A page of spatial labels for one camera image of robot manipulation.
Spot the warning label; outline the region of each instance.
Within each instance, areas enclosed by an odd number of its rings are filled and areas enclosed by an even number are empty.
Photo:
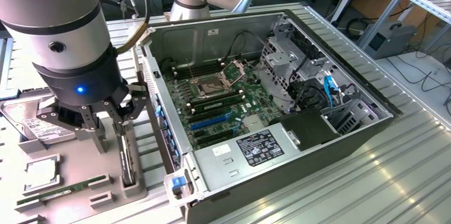
[[[56,125],[52,125],[50,123],[41,121],[37,118],[24,119],[22,123],[26,125],[34,136],[42,141],[73,134],[72,131]]]
[[[284,154],[269,130],[238,139],[236,143],[252,167]]]

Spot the power supply label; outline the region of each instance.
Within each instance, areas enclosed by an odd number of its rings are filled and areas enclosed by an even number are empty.
[[[284,154],[269,130],[264,130],[245,138],[240,138],[236,143],[238,144],[246,162],[252,167]]]

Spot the screw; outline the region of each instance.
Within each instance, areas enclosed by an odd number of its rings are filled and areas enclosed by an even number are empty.
[[[48,48],[49,48],[50,51],[61,53],[65,50],[65,45],[60,42],[50,42],[48,44]]]

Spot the motherboard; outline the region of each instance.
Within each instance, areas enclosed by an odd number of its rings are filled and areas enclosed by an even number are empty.
[[[194,150],[264,128],[281,112],[245,60],[217,60],[164,74]]]

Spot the blue pcie slot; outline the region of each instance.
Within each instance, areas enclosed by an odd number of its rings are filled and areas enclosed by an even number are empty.
[[[217,123],[221,123],[221,122],[225,122],[230,117],[230,112],[213,118],[213,119],[209,119],[206,121],[202,121],[200,123],[196,123],[190,126],[189,130],[197,130],[197,129],[201,129],[209,125],[213,125],[213,124],[217,124]]]

